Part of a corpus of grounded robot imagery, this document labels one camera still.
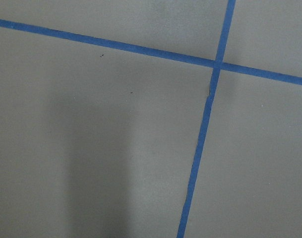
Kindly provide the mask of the blue tape line lengthwise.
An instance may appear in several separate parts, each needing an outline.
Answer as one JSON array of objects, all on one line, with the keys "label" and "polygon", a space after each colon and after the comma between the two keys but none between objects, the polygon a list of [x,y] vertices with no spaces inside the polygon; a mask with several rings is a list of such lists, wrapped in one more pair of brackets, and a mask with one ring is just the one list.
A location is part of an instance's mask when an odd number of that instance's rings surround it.
[{"label": "blue tape line lengthwise", "polygon": [[302,77],[0,19],[0,27],[302,85]]}]

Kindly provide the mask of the blue tape line crosswise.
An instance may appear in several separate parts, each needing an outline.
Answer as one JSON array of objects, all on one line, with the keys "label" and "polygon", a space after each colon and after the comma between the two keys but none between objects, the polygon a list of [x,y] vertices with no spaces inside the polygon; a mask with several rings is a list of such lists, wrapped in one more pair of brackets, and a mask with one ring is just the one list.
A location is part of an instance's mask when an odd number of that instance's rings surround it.
[{"label": "blue tape line crosswise", "polygon": [[197,175],[198,175],[198,171],[199,171],[201,156],[202,156],[202,152],[204,149],[208,125],[209,125],[209,121],[210,121],[210,117],[211,117],[211,111],[212,111],[215,93],[216,93],[216,89],[217,89],[217,85],[218,85],[221,66],[223,64],[223,59],[224,59],[225,50],[226,50],[226,46],[227,46],[230,26],[231,26],[233,14],[234,14],[235,4],[236,4],[235,0],[229,0],[227,2],[222,30],[221,30],[221,34],[220,34],[220,38],[219,38],[219,42],[218,42],[216,57],[215,57],[213,68],[212,68],[212,74],[211,74],[211,79],[210,79],[210,84],[209,84],[209,93],[208,93],[208,96],[205,101],[202,122],[200,125],[199,134],[198,134],[197,146],[195,149],[193,162],[192,162],[192,166],[191,166],[191,171],[190,171],[190,175],[189,175],[189,180],[188,180],[188,184],[187,184],[187,193],[186,193],[186,197],[185,197],[185,202],[183,204],[180,223],[179,223],[179,227],[178,227],[178,231],[177,231],[178,238],[184,237],[185,230],[186,230],[186,225],[187,225],[190,208],[191,208],[191,202],[192,202],[195,185],[196,185],[196,180],[197,180]]}]

